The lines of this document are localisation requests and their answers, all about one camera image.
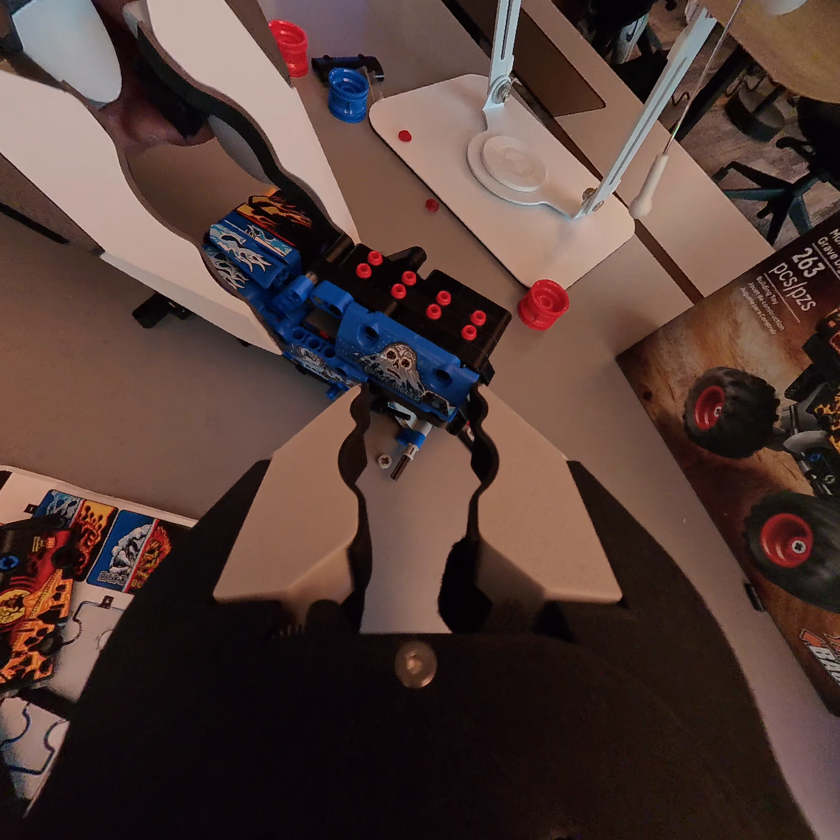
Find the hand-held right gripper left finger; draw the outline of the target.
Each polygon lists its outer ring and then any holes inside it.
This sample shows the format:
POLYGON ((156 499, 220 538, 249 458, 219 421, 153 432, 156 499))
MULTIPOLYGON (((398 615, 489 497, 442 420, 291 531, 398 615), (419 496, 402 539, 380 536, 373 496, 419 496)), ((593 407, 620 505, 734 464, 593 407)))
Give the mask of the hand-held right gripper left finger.
POLYGON ((355 386, 272 456, 215 586, 218 602, 275 601, 305 623, 339 603, 357 632, 371 579, 365 499, 369 389, 355 386))

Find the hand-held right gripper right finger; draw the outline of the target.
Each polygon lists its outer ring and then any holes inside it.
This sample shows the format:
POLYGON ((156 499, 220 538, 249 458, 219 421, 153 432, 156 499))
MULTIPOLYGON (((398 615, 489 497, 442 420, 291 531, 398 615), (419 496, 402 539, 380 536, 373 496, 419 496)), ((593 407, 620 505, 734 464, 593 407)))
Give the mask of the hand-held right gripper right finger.
POLYGON ((484 385, 471 389, 467 417, 479 486, 438 596, 448 629, 478 632, 505 606, 533 627, 551 603, 620 602, 564 454, 484 385))

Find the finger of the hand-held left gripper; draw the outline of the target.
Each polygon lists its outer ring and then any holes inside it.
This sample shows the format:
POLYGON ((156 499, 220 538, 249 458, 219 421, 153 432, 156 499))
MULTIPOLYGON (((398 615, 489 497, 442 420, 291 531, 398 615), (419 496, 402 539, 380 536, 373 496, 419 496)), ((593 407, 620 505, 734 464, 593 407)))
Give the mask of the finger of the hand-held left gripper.
POLYGON ((5 70, 2 156, 103 250, 101 258, 263 350, 280 350, 248 305, 217 282, 199 245, 152 213, 124 157, 84 101, 5 70))
POLYGON ((137 39, 183 79, 180 96, 234 129, 277 186, 296 183, 354 243, 360 237, 298 92, 225 1, 132 2, 137 39))

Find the black blue brick truck model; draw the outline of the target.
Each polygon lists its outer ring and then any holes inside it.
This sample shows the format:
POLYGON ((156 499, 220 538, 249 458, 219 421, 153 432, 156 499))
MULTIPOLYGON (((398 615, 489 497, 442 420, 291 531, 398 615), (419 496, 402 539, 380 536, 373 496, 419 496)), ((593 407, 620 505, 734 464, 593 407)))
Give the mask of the black blue brick truck model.
POLYGON ((401 427, 397 480, 433 427, 469 443, 469 395, 490 383, 511 314, 440 270, 420 247, 393 255, 335 227, 275 187, 209 226, 203 251, 291 363, 329 398, 368 385, 401 427))

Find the black skull sticker panel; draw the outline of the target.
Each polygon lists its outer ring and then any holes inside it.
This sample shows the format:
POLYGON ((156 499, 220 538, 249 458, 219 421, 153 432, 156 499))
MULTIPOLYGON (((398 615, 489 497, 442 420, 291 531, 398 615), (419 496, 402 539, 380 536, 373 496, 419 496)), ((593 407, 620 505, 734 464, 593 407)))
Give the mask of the black skull sticker panel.
POLYGON ((59 514, 1 528, 1 693, 50 677, 81 553, 59 514))

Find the red wheel hub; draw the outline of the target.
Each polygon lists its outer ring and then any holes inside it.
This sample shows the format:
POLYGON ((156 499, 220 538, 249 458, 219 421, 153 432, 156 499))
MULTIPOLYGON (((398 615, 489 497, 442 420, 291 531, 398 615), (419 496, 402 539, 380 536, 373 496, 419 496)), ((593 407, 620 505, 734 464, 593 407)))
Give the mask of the red wheel hub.
POLYGON ((305 77, 309 69, 306 32, 296 24, 281 19, 270 20, 269 29, 286 61, 290 76, 305 77))
POLYGON ((550 279, 537 280, 518 303, 520 320, 530 329, 547 331, 570 308, 570 298, 562 286, 550 279))

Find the blue wheel hub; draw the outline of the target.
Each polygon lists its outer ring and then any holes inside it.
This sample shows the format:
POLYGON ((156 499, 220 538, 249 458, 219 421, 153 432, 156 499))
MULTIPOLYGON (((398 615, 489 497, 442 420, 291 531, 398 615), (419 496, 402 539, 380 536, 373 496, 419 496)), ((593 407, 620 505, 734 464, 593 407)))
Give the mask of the blue wheel hub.
POLYGON ((328 74, 328 105, 332 116, 344 123, 361 123, 368 110, 370 83, 357 69, 335 67, 328 74))

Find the black connector block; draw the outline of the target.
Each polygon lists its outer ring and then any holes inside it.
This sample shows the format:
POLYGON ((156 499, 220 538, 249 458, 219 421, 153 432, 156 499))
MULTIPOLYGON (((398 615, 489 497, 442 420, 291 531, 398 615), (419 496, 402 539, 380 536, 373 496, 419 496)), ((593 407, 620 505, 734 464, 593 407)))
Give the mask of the black connector block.
POLYGON ((333 69, 344 68, 347 70, 357 70, 364 76, 368 77, 369 81, 380 84, 385 79, 384 69, 382 63, 371 55, 358 54, 356 56, 316 56, 310 59, 311 68, 316 74, 317 78, 326 86, 329 83, 329 73, 333 69))

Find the monster truck set box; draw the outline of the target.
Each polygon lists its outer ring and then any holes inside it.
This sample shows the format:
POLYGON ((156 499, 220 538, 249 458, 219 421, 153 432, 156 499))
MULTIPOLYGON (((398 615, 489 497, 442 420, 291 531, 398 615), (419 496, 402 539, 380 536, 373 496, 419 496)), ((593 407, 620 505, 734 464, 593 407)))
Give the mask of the monster truck set box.
POLYGON ((838 213, 616 362, 838 716, 838 213))

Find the sticker sheet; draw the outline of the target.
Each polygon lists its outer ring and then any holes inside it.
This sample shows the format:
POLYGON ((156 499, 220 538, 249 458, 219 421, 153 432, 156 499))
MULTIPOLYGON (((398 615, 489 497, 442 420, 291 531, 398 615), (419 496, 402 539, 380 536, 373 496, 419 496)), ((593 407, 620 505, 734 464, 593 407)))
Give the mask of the sticker sheet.
POLYGON ((2 526, 51 514, 63 517, 72 531, 80 560, 52 675, 9 696, 1 693, 2 837, 13 835, 38 798, 70 714, 119 619, 196 522, 2 466, 2 526))

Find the wooden book stand tray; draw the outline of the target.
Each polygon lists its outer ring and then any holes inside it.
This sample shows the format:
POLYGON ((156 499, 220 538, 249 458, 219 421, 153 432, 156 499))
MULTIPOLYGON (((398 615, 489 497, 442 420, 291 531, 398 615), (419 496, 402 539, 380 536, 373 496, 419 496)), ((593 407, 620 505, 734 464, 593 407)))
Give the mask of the wooden book stand tray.
POLYGON ((793 94, 839 102, 839 2, 809 1, 780 16, 744 2, 729 34, 793 94))

